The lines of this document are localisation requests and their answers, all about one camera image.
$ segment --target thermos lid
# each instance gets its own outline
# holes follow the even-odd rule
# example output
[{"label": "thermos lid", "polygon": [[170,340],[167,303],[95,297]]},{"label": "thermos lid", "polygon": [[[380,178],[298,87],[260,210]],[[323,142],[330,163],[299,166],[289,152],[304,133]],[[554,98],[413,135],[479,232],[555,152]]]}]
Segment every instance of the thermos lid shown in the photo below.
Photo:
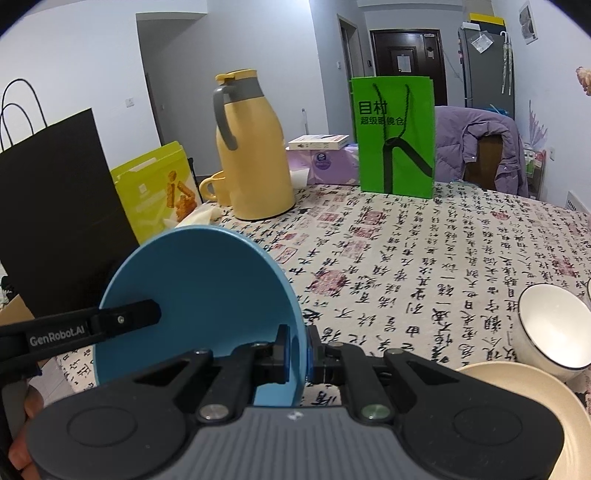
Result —
[{"label": "thermos lid", "polygon": [[245,70],[237,70],[235,72],[230,73],[221,73],[220,75],[216,76],[216,81],[222,85],[227,80],[242,80],[242,79],[250,79],[256,78],[256,70],[252,69],[245,69]]}]

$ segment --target table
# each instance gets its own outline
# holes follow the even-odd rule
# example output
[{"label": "table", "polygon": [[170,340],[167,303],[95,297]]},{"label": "table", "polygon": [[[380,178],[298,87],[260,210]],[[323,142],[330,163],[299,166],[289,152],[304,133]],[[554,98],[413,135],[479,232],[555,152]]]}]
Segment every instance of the table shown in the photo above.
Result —
[{"label": "table", "polygon": [[[515,360],[517,301],[535,283],[578,296],[591,278],[587,216],[467,183],[436,184],[433,200],[310,186],[295,209],[264,222],[221,225],[279,263],[306,323],[322,341],[370,355],[399,347],[458,368]],[[58,358],[75,391],[92,388],[92,349]],[[591,413],[591,372],[571,387]],[[304,404],[339,402],[308,387]]]}]

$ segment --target blue bowl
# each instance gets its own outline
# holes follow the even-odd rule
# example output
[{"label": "blue bowl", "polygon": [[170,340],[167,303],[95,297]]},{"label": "blue bowl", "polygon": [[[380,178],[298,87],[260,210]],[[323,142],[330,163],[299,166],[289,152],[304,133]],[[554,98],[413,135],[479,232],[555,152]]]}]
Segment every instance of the blue bowl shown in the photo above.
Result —
[{"label": "blue bowl", "polygon": [[243,343],[272,342],[290,327],[290,379],[258,387],[255,405],[300,403],[307,363],[300,306],[284,273],[257,244],[231,230],[188,226],[138,248],[117,271],[101,308],[152,299],[157,325],[95,346],[97,382],[123,377],[197,349],[229,355]]}]

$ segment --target beige plate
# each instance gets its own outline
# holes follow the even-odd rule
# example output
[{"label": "beige plate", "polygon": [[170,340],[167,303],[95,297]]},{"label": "beige plate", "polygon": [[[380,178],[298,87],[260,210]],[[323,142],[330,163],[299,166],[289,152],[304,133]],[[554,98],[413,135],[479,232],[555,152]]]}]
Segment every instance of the beige plate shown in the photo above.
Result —
[{"label": "beige plate", "polygon": [[564,429],[564,448],[550,480],[591,478],[591,419],[565,384],[542,370],[512,362],[485,362],[459,371],[548,407]]}]

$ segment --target gray thermos handle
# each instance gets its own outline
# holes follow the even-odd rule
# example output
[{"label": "gray thermos handle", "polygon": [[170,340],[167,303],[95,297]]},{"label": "gray thermos handle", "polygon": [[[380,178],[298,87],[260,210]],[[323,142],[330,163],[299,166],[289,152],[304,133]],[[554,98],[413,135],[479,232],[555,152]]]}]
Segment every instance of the gray thermos handle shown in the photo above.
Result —
[{"label": "gray thermos handle", "polygon": [[226,116],[225,102],[223,98],[225,94],[230,94],[232,90],[233,87],[230,85],[222,85],[216,88],[216,91],[213,93],[213,111],[216,114],[217,127],[220,129],[220,134],[222,135],[224,143],[229,150],[237,150],[238,142],[236,141],[236,137],[232,135],[230,125],[228,125],[228,117]]}]

